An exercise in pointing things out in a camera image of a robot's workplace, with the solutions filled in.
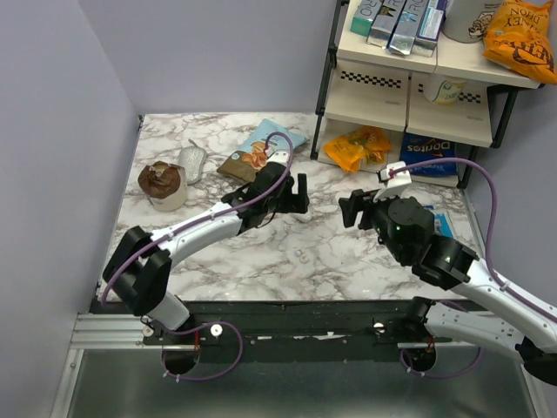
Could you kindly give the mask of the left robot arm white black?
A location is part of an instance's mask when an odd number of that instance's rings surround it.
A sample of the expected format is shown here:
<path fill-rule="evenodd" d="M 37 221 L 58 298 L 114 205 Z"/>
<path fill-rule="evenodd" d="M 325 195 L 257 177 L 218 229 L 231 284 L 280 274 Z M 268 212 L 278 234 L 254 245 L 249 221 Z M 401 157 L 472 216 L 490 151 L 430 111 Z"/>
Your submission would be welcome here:
<path fill-rule="evenodd" d="M 171 342 L 185 343 L 192 336 L 191 313 L 167 289 L 171 270 L 212 244 L 262 226 L 267 215 L 305 214 L 308 206 L 306 175 L 293 177 L 286 165 L 271 162 L 196 217 L 151 233 L 129 229 L 102 273 L 101 301 L 114 291 L 135 316 L 160 324 Z"/>

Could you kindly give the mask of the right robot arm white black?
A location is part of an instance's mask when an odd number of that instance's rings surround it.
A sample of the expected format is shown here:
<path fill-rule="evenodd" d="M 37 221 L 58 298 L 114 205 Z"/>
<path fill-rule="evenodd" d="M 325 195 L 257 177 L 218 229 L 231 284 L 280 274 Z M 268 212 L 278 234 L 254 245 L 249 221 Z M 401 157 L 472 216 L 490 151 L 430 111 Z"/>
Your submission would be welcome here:
<path fill-rule="evenodd" d="M 375 231 L 378 242 L 420 280 L 464 296 L 491 312 L 483 316 L 415 297 L 413 307 L 400 320 L 401 333 L 412 341 L 431 336 L 490 349 L 554 385 L 556 326 L 527 307 L 526 293 L 512 296 L 510 288 L 490 277 L 486 261 L 474 250 L 436 233 L 433 213 L 417 199 L 374 197 L 374 192 L 356 190 L 339 199 L 344 226 Z"/>

